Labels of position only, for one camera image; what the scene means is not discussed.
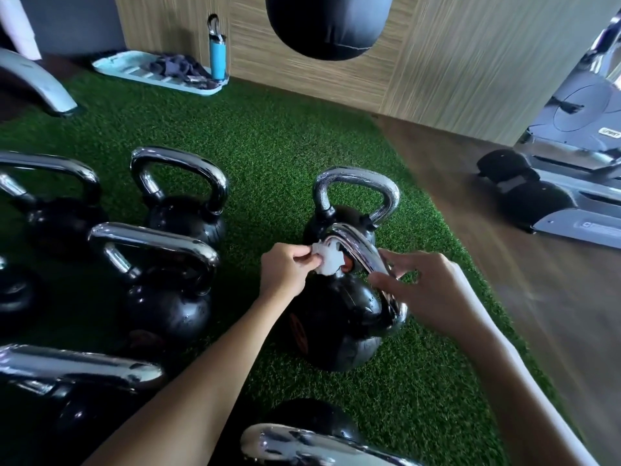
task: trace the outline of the green grass carpet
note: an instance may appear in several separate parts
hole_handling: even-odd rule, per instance
[[[0,147],[63,155],[92,166],[111,220],[141,224],[145,215],[129,172],[139,145],[191,151],[218,164],[230,180],[222,244],[223,266],[214,287],[213,321],[189,362],[250,305],[258,290],[260,255],[276,241],[299,242],[312,213],[315,176],[333,165],[369,168],[395,180],[399,209],[377,232],[378,245],[396,251],[441,251],[464,268],[494,321],[526,357],[548,395],[554,392],[528,357],[524,343],[469,255],[452,235],[428,195],[366,114],[268,87],[232,81],[201,98],[129,81],[85,74],[68,85],[84,113],[63,120],[33,110],[0,127]],[[158,168],[171,193],[207,194],[190,173]],[[71,178],[21,172],[40,194],[75,193]],[[334,203],[364,211],[380,197],[350,185],[330,188]],[[37,269],[50,284],[52,303],[37,324],[10,340],[73,350],[111,352],[122,340],[115,326],[120,284],[103,260],[68,265],[36,255],[24,243],[22,218],[0,197],[0,254]],[[39,404],[15,388],[0,388],[0,463],[28,449]],[[370,443],[427,465],[507,462],[492,415],[467,360],[449,340],[410,320],[376,356],[346,374],[320,372],[279,348],[272,336],[250,374],[246,390],[261,406],[313,396],[343,407]]]

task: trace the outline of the wooden wall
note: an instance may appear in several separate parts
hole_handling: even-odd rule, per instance
[[[229,73],[477,139],[513,145],[621,0],[394,0],[369,52],[308,59],[271,29],[265,0],[116,0],[128,48],[209,64],[206,18]]]

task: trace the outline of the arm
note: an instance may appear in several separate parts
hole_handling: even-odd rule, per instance
[[[449,336],[470,359],[515,465],[596,466],[580,440],[496,327],[462,269],[438,253],[381,250],[396,278],[417,270],[416,284],[369,275],[376,288],[408,304],[417,320]]]
[[[206,465],[269,331],[320,262],[309,247],[275,244],[261,258],[260,294],[248,312],[84,466]]]

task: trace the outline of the white tissue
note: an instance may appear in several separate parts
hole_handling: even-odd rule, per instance
[[[338,269],[345,265],[345,257],[343,252],[338,250],[338,242],[336,240],[331,241],[329,244],[317,242],[312,244],[311,253],[318,253],[321,255],[323,261],[315,269],[315,273],[329,276],[338,271]]]

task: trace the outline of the person's left hand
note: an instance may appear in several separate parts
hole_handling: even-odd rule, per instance
[[[261,256],[259,297],[281,297],[289,304],[304,289],[306,275],[321,264],[308,245],[276,243]]]

